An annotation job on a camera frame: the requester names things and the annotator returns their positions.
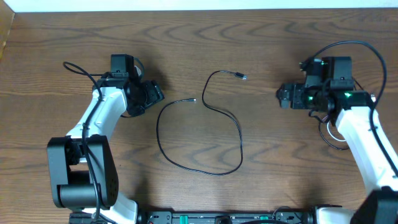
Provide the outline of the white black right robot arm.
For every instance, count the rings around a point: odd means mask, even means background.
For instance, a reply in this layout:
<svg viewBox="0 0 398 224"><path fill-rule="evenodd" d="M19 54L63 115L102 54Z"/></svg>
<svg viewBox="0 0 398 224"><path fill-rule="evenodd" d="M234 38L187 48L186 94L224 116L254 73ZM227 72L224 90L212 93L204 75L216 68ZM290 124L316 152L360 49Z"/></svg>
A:
<svg viewBox="0 0 398 224"><path fill-rule="evenodd" d="M363 178L367 197L357 210L321 205L303 223L397 223L397 154L384 134L375 102L355 88L350 57L311 58L301 65L303 83L276 92L281 108L327 114L346 141Z"/></svg>

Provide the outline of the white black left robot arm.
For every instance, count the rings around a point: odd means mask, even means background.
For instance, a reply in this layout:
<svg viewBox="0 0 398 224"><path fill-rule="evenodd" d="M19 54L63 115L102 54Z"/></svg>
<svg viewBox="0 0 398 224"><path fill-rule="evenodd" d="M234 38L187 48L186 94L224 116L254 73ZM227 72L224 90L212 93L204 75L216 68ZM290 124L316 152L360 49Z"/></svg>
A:
<svg viewBox="0 0 398 224"><path fill-rule="evenodd" d="M64 137L47 144L52 198L71 210L69 223L147 223L137 202L119 191L109 140L120 118L140 116L164 99L145 68L128 54L113 54L111 68L90 74L78 65L63 66L93 82L92 99L79 122Z"/></svg>

